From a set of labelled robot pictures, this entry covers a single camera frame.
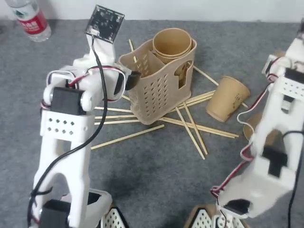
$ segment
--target plastic basket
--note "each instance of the plastic basket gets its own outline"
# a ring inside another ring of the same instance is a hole
[[[138,84],[129,91],[131,111],[140,122],[152,124],[191,96],[196,47],[197,43],[192,39],[191,50],[166,65],[153,54],[152,39],[135,51],[120,56],[121,64],[142,74]],[[180,66],[185,66],[182,81],[179,81],[180,75],[175,75]]]

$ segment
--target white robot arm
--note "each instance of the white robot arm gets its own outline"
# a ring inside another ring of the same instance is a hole
[[[252,157],[234,170],[248,164],[242,174],[230,176],[213,191],[218,196],[218,209],[239,219],[264,213],[294,188],[303,144],[303,31],[284,57],[270,56],[263,71],[273,83],[267,87],[269,95],[262,119],[246,148],[250,148]],[[282,135],[288,133],[284,137],[285,152],[265,146],[266,137],[274,129]]]
[[[92,111],[105,98],[106,109],[107,101],[120,99],[139,80],[139,73],[114,62],[113,41],[123,18],[97,6],[86,30],[90,53],[47,76],[41,102],[40,162],[28,206],[29,227],[105,226],[112,197],[89,189],[90,142],[102,127],[101,123],[94,132]],[[64,151],[64,142],[71,143],[69,152]],[[70,191],[61,200],[51,195],[58,174],[65,176]]]

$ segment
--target brown paper cup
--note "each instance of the brown paper cup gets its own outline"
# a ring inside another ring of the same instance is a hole
[[[225,122],[249,96],[250,91],[245,85],[232,77],[224,76],[208,102],[206,111],[214,119]]]
[[[257,125],[260,123],[262,119],[262,113],[258,113],[255,114],[254,116],[250,117],[246,122],[249,123],[253,129],[256,129]],[[243,128],[243,133],[245,138],[249,141],[251,135],[252,135],[252,130],[250,127],[248,127],[247,125],[244,125]],[[279,131],[278,130],[273,130],[267,137],[266,137],[266,141],[265,141],[265,145],[273,145],[276,137],[279,135]]]
[[[180,57],[191,49],[191,36],[180,28],[167,28],[153,38],[153,50],[160,56]]]

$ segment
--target water bottle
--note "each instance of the water bottle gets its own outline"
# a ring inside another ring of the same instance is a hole
[[[47,40],[51,35],[48,25],[37,0],[5,0],[17,20],[23,26],[28,37],[35,42]]]

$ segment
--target cup rim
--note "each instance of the cup rim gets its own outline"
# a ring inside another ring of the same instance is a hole
[[[168,54],[164,54],[164,53],[160,52],[159,50],[157,50],[157,48],[155,47],[155,38],[156,38],[160,33],[165,32],[165,31],[168,31],[168,30],[179,30],[179,31],[184,32],[184,33],[188,36],[190,42],[189,42],[188,47],[187,47],[184,51],[182,51],[182,52],[180,52],[180,53],[178,53],[178,54],[168,55]],[[192,46],[192,37],[190,36],[190,34],[189,34],[187,31],[185,31],[185,30],[183,30],[183,29],[181,29],[181,28],[165,28],[165,29],[159,31],[158,33],[156,33],[155,36],[154,36],[153,39],[152,39],[152,47],[153,47],[153,50],[154,50],[155,52],[159,53],[160,55],[162,55],[163,57],[169,57],[169,58],[171,57],[171,58],[172,58],[172,57],[181,56],[181,55],[185,54],[186,52],[188,52],[188,51],[191,49],[191,46]]]

